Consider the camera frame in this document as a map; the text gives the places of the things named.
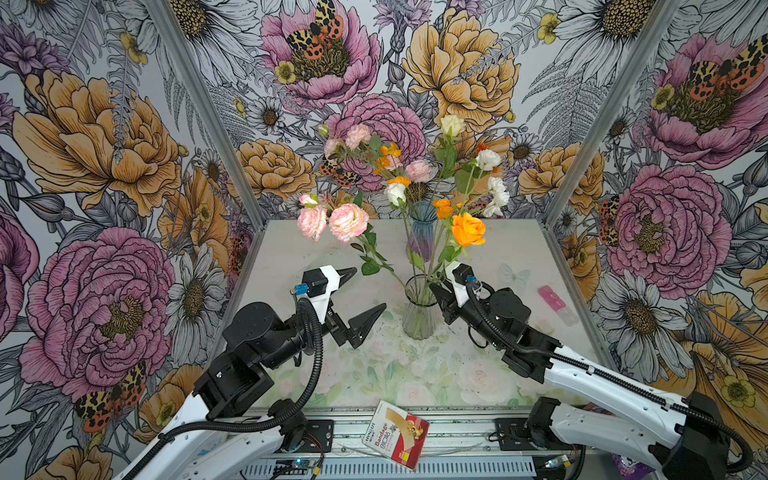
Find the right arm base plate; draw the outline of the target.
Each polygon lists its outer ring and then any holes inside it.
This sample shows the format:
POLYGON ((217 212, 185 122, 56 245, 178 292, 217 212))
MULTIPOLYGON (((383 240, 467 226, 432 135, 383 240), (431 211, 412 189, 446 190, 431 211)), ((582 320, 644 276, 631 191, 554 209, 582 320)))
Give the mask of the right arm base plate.
POLYGON ((538 447, 526 427, 526 420, 521 417, 501 417, 494 420, 494 430, 488 435, 488 441, 496 443, 501 451, 536 451, 538 447))

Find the white small flower stem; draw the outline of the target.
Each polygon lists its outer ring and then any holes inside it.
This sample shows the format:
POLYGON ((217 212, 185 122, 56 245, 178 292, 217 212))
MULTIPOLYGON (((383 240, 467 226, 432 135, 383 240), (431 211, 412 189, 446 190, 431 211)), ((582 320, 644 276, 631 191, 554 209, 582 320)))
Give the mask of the white small flower stem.
POLYGON ((456 174, 453 178, 455 180, 455 189, 446 198, 451 200, 456 213, 468 212, 472 216, 480 218, 484 223, 486 219, 493 219, 502 215, 503 207, 510 200, 510 193, 500 177, 500 174, 503 172, 502 163, 504 158, 502 155, 498 153, 502 160, 493 171, 483 172, 474 162, 477 153, 460 167, 467 172, 472 172, 472 182, 469 191, 466 194, 462 192, 463 187, 459 187, 457 183, 459 175, 456 174))

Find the single orange rose stem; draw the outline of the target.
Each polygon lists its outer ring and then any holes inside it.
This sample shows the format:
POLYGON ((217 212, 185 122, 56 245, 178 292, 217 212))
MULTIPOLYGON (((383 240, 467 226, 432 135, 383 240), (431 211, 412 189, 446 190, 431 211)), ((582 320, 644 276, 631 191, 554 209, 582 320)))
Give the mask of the single orange rose stem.
POLYGON ((446 267, 460 256, 467 255, 470 247, 486 243, 486 226, 468 212, 438 214, 438 231, 433 258, 429 261, 428 284, 441 283, 446 267))

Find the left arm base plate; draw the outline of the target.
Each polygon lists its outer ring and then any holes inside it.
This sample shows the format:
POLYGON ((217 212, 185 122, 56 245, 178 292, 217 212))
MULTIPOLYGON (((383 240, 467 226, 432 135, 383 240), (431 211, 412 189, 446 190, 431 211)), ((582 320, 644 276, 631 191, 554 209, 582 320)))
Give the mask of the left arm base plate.
POLYGON ((297 451, 301 453, 328 454, 332 451, 335 422, 330 419, 309 419, 302 443, 297 451))

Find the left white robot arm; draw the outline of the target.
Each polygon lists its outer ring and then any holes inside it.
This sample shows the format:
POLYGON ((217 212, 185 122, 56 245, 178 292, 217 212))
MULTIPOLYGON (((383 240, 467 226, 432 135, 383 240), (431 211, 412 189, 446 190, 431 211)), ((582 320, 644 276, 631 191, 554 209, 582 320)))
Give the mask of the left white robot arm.
POLYGON ((333 294, 357 273, 331 265, 308 270, 291 295, 295 312, 283 320, 266 302, 241 307, 223 332, 226 348, 196 380, 169 424, 121 473, 122 479, 175 479, 210 439, 230 434, 264 452, 293 447, 304 435, 303 409, 320 382, 324 337, 359 348, 386 311, 381 303, 345 321, 333 309, 333 294), (269 373, 288 361, 312 358, 301 395, 272 404, 267 414, 246 420, 247 411, 275 384, 269 373))

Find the cream white rose stem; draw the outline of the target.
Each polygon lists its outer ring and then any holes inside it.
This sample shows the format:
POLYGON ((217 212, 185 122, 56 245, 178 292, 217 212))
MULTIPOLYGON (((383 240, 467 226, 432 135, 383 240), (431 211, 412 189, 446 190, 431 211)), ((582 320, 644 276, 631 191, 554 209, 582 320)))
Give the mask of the cream white rose stem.
POLYGON ((465 121, 457 115, 447 114, 440 119, 440 125, 439 145, 434 152, 438 165, 437 184, 433 190, 431 200, 435 199, 439 184, 443 180, 454 178, 456 174, 459 175, 457 183, 459 187, 463 187, 462 192, 464 194, 469 191, 472 182, 472 172, 467 172, 463 168, 456 169, 458 161, 456 143, 465 131, 465 121))

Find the single white bud stem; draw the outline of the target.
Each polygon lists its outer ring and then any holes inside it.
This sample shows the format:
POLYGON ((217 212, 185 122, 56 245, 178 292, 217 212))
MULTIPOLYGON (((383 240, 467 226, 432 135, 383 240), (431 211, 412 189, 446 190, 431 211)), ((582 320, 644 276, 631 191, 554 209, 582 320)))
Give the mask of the single white bud stem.
POLYGON ((406 252, 407 260, 411 265, 412 274, 416 275, 417 267, 413 263, 412 226, 409 223, 410 210, 409 210, 409 205, 407 203, 406 190, 407 190, 407 187, 404 184, 395 182, 387 185, 385 189, 385 194, 390 204, 401 213, 401 217, 403 220, 404 229, 406 233, 405 252, 406 252))

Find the purple blue glass vase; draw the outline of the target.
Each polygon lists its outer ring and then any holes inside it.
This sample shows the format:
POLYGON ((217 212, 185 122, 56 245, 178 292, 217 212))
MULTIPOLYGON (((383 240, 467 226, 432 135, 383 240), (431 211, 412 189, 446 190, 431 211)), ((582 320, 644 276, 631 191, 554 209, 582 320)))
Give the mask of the purple blue glass vase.
POLYGON ((406 250, 428 262, 434 251, 436 209, 429 201, 422 200, 412 206, 409 216, 411 233, 406 250))

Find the pink rose flower stem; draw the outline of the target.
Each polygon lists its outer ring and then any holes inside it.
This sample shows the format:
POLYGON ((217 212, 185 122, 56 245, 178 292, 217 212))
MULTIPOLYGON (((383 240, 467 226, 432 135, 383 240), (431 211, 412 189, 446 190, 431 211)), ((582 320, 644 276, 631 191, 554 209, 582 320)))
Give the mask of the pink rose flower stem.
POLYGON ((367 124, 351 125, 341 136, 327 138, 318 173, 340 188, 352 188, 363 194, 385 193, 382 178, 374 172, 374 164, 380 147, 392 142, 400 148, 405 167, 412 163, 413 159, 397 142, 387 141, 367 124))

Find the yellow poppy flower stem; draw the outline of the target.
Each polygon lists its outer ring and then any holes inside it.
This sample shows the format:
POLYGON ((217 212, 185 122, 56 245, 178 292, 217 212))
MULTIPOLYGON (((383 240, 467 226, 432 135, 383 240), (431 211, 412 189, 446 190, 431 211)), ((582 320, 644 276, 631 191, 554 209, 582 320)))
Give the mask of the yellow poppy flower stem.
POLYGON ((374 172, 382 178, 385 189, 389 179, 405 173, 401 154, 400 148, 394 142, 380 147, 379 157, 374 164, 374 172))

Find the clear glass vase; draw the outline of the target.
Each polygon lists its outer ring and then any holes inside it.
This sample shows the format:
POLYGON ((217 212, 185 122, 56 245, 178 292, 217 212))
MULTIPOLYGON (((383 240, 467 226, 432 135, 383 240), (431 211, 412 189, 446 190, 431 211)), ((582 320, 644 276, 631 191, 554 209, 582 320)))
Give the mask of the clear glass vase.
POLYGON ((407 303, 402 314, 402 327, 414 340, 428 339, 438 326, 440 311, 429 280, 426 274, 416 274, 405 284, 407 303))

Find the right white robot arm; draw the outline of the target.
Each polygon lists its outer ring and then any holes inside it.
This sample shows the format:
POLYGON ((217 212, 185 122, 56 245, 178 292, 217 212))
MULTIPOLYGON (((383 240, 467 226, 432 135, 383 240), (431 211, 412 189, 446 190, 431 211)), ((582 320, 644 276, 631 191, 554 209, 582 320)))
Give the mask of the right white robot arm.
POLYGON ((667 479, 724 479, 748 469, 754 452, 715 402, 641 384, 612 372, 528 323, 509 288, 495 290, 453 262, 429 288, 447 324, 462 320, 501 353, 515 374, 575 393, 598 406, 539 398, 515 437, 539 448, 596 448, 642 463, 667 479))

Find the pink carnation pair stem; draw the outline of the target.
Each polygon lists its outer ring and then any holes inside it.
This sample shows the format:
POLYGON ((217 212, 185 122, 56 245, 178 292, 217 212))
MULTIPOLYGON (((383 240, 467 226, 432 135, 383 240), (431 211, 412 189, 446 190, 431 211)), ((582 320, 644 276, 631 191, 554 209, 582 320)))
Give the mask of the pink carnation pair stem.
POLYGON ((430 194, 429 181, 432 177, 432 167, 424 160, 418 160, 407 165, 403 175, 389 179, 387 185, 395 182, 404 184, 407 187, 407 203, 414 204, 425 200, 430 194))

